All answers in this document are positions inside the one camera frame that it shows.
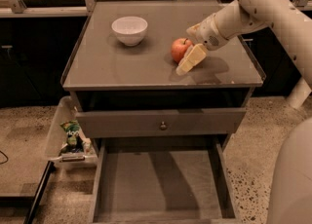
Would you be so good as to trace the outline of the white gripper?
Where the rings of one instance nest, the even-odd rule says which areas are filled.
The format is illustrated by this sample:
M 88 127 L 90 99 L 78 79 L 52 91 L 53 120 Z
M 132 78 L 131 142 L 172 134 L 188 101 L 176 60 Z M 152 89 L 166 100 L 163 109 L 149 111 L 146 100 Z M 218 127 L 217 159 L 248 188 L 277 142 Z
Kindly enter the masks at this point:
M 187 49 L 175 70 L 176 74 L 179 76 L 185 75 L 199 64 L 207 56 L 207 49 L 214 51 L 225 46 L 229 42 L 229 40 L 223 37 L 219 32 L 214 15 L 210 15 L 200 23 L 188 27 L 186 32 L 196 42 L 201 44 L 191 45 Z

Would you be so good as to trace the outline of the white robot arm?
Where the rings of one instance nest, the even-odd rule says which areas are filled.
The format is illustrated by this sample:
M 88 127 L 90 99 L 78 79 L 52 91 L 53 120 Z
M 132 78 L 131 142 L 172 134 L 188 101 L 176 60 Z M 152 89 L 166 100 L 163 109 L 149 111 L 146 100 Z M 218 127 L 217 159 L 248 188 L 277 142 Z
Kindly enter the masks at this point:
M 179 62 L 184 75 L 209 51 L 232 38 L 268 27 L 291 58 L 301 78 L 312 84 L 312 20 L 290 0 L 235 0 L 187 33 L 197 40 Z M 276 160 L 266 224 L 312 224 L 312 118 L 295 127 Z

